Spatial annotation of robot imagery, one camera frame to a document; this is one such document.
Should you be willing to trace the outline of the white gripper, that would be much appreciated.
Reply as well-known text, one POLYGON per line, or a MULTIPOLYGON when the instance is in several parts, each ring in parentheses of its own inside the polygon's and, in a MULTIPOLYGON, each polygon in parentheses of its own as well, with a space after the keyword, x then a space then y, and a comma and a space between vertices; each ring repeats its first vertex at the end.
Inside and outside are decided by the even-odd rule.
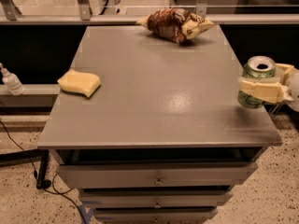
POLYGON ((277 63, 275 77, 240 77, 238 87, 238 99, 245 105, 284 103, 299 112, 299 70, 291 64, 277 63))

